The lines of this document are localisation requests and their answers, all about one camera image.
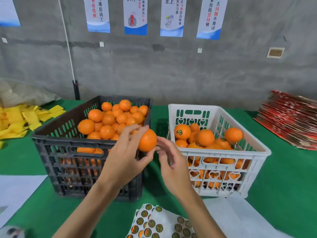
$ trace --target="poster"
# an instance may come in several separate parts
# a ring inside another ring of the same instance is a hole
[[[110,33],[108,0],[84,0],[88,31]]]
[[[197,38],[218,40],[228,0],[203,0]]]
[[[147,35],[147,0],[123,0],[124,33]]]
[[[21,26],[16,8],[13,4],[13,0],[0,0],[0,26]]]
[[[183,36],[186,1],[162,0],[161,36]]]

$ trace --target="right hand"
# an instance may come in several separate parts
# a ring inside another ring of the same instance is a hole
[[[161,174],[168,190],[179,200],[194,191],[189,177],[187,159],[176,145],[165,138],[157,137],[159,160],[161,163]],[[169,166],[167,157],[173,160],[172,166]]]

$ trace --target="left hand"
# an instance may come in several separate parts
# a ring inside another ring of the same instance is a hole
[[[113,188],[119,190],[129,183],[135,176],[140,174],[142,170],[153,160],[154,152],[158,147],[154,148],[141,160],[137,161],[135,155],[141,138],[149,126],[140,127],[139,125],[127,126],[117,143],[111,149],[105,165],[102,169],[98,182],[110,182]]]

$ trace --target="gray wall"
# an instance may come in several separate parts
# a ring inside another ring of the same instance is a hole
[[[109,0],[111,34],[88,32],[83,0],[61,1],[82,99],[132,95],[245,109],[271,89],[317,99],[317,0],[229,0],[220,40],[196,39],[202,0],[187,0],[183,38],[160,37],[161,0],[148,1],[147,36],[124,35],[122,0]],[[9,42],[0,42],[0,77],[73,99],[58,0],[14,4],[22,27],[0,27]],[[164,52],[154,52],[155,43]],[[272,46],[286,48],[282,59],[266,58]]]

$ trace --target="table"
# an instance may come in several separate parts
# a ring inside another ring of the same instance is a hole
[[[82,102],[58,100],[47,108],[59,104],[70,110]],[[226,110],[272,151],[253,183],[247,201],[275,228],[296,238],[316,237],[317,152],[297,149],[278,138],[252,120],[256,112]],[[151,128],[157,135],[167,134],[167,106],[153,106]],[[46,174],[30,135],[31,132],[24,138],[6,141],[0,150],[0,175]],[[50,180],[46,179],[7,224],[26,228],[28,238],[49,238],[80,202],[78,198],[55,194]],[[145,170],[142,198],[135,202],[114,201],[102,215],[92,237],[125,237],[135,210],[144,203],[160,205],[186,217],[162,181],[156,156]]]

